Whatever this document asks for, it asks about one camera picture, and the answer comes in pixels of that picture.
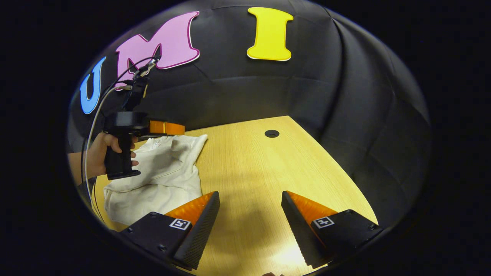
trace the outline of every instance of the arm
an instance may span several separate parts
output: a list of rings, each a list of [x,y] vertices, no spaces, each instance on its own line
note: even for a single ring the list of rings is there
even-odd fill
[[[133,136],[133,143],[131,144],[132,149],[135,148],[135,142],[137,141],[138,138]],[[118,138],[116,138],[111,134],[107,134],[103,132],[99,133],[89,148],[88,160],[87,160],[88,178],[106,174],[106,166],[104,166],[104,158],[106,157],[106,151],[108,146],[110,146],[111,149],[117,153],[122,152],[121,148],[119,148]],[[82,162],[85,162],[86,155],[85,152],[83,153],[84,153],[83,155],[84,160]],[[77,183],[77,185],[82,184],[83,179],[85,179],[85,174],[83,171],[81,171],[81,168],[83,168],[81,167],[80,164],[81,154],[82,152],[68,154],[68,163],[70,165],[70,169],[72,171],[74,181],[75,183]],[[131,157],[135,158],[136,153],[131,152]],[[138,161],[132,161],[132,166],[136,166],[136,165],[138,165]]]

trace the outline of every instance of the white cloth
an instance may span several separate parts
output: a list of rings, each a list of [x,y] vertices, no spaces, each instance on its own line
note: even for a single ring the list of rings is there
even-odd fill
[[[150,138],[135,150],[141,172],[104,188],[104,208],[112,221],[131,225],[150,212],[165,214],[202,196],[196,159],[207,135]]]

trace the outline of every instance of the wooden table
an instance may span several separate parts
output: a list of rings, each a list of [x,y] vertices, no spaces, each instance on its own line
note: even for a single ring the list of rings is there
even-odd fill
[[[266,137],[267,130],[277,130],[279,136]],[[285,218],[282,191],[338,212],[353,209],[378,223],[356,184],[289,116],[186,132],[202,134],[208,140],[196,162],[201,190],[220,193],[220,210],[198,269],[191,273],[300,276],[314,271],[305,264]],[[103,188],[108,183],[106,176],[97,179],[98,210],[108,228],[120,231],[127,226],[110,221],[104,210]]]

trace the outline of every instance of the screw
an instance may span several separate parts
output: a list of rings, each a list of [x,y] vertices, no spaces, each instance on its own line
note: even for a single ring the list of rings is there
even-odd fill
[[[165,252],[167,250],[167,247],[165,247],[163,244],[159,244],[158,247],[159,247],[160,251],[162,251],[162,252]]]

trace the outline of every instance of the blue letter u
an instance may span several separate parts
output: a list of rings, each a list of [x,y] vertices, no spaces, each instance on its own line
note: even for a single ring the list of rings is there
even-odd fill
[[[104,60],[106,60],[106,57],[103,57],[94,66],[94,69],[92,69],[92,73],[94,74],[94,93],[92,93],[90,99],[87,96],[87,81],[90,74],[85,77],[82,81],[82,85],[80,85],[80,103],[82,104],[82,110],[85,114],[90,114],[99,102],[99,97],[101,96],[101,67]]]

